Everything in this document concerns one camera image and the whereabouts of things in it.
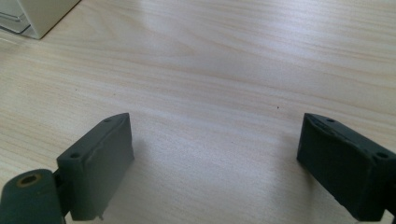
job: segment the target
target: wood grain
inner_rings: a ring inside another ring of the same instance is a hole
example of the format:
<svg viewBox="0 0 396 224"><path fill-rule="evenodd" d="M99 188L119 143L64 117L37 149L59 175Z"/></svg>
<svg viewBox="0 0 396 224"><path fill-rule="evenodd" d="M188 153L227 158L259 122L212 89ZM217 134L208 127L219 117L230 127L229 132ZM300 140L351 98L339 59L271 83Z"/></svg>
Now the wood grain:
<svg viewBox="0 0 396 224"><path fill-rule="evenodd" d="M136 160L105 221L87 223L356 223L296 150L311 112L396 151L395 12L84 0L40 41L0 33L0 187L55 170L93 125L129 112Z"/></svg>

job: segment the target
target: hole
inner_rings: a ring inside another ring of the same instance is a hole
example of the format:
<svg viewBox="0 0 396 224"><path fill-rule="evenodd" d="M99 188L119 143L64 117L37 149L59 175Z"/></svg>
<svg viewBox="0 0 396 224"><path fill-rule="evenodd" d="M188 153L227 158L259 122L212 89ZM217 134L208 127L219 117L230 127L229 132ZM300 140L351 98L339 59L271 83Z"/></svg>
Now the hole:
<svg viewBox="0 0 396 224"><path fill-rule="evenodd" d="M386 159L386 158L388 157L387 154L382 153L382 152L377 152L376 155L377 155L378 157L380 157L380 158L383 158L383 159Z"/></svg>
<svg viewBox="0 0 396 224"><path fill-rule="evenodd" d="M79 157L79 154L77 152L70 155L70 158L73 158L73 159L76 159L78 157Z"/></svg>
<svg viewBox="0 0 396 224"><path fill-rule="evenodd" d="M35 184L41 178L41 174L26 175L18 180L17 186L25 188Z"/></svg>
<svg viewBox="0 0 396 224"><path fill-rule="evenodd" d="M37 180L37 177L35 175L28 175L21 181L21 184L27 185L27 184L32 183L35 180Z"/></svg>

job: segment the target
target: wooden table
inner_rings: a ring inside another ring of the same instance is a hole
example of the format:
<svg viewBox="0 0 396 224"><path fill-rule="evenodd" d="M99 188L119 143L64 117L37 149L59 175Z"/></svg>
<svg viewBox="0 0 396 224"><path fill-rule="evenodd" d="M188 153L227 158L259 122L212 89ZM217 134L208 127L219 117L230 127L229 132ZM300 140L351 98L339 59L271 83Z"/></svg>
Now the wooden table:
<svg viewBox="0 0 396 224"><path fill-rule="evenodd" d="M0 33L0 187L129 112L135 161L87 223L356 223L296 161L303 115L395 151L395 101L393 1L84 0Z"/></svg>

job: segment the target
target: dark green plastic part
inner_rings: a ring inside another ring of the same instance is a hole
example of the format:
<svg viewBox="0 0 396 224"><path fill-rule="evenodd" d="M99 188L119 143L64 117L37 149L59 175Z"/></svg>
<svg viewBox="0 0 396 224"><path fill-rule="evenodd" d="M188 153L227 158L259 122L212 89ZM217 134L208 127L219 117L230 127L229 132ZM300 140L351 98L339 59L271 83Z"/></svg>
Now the dark green plastic part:
<svg viewBox="0 0 396 224"><path fill-rule="evenodd" d="M342 123L305 114L297 160L357 220L394 213L396 155Z"/></svg>
<svg viewBox="0 0 396 224"><path fill-rule="evenodd" d="M103 214L133 158L129 114L104 119L58 157L62 182L73 186L74 220Z"/></svg>
<svg viewBox="0 0 396 224"><path fill-rule="evenodd" d="M102 217L134 159L129 114L104 119L67 149L59 169L18 175L3 188L0 224L60 224Z"/></svg>
<svg viewBox="0 0 396 224"><path fill-rule="evenodd" d="M0 223L64 223L52 172L33 170L8 181L1 198Z"/></svg>

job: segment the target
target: white object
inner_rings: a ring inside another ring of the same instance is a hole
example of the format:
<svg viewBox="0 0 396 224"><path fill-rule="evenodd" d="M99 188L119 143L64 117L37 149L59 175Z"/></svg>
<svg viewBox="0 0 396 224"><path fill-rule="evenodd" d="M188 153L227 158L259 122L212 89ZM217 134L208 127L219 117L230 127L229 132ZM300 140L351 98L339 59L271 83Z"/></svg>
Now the white object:
<svg viewBox="0 0 396 224"><path fill-rule="evenodd" d="M0 0L0 28L43 37L79 0Z"/></svg>

